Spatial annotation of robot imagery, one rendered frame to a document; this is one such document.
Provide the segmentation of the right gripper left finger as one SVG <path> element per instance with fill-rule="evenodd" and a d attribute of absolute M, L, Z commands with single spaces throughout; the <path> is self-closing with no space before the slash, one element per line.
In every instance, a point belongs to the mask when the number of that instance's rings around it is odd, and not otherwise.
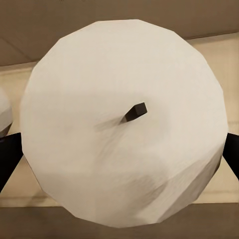
<path fill-rule="evenodd" d="M 0 192 L 22 157 L 21 132 L 0 138 Z"/>

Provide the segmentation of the pillar candle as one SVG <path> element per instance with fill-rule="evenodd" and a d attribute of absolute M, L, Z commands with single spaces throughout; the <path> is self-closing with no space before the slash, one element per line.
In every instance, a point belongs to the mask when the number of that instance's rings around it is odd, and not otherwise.
<path fill-rule="evenodd" d="M 60 38 L 33 68 L 19 111 L 22 152 L 42 191 L 116 229 L 160 223 L 196 201 L 229 130 L 204 56 L 139 19 Z"/>
<path fill-rule="evenodd" d="M 12 106 L 3 87 L 0 85 L 0 138 L 7 136 L 12 123 Z"/>

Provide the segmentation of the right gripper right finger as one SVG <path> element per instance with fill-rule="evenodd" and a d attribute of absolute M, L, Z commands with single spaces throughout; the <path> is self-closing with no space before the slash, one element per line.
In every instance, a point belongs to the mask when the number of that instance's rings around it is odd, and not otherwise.
<path fill-rule="evenodd" d="M 227 134 L 223 157 L 239 179 L 239 135 Z"/>

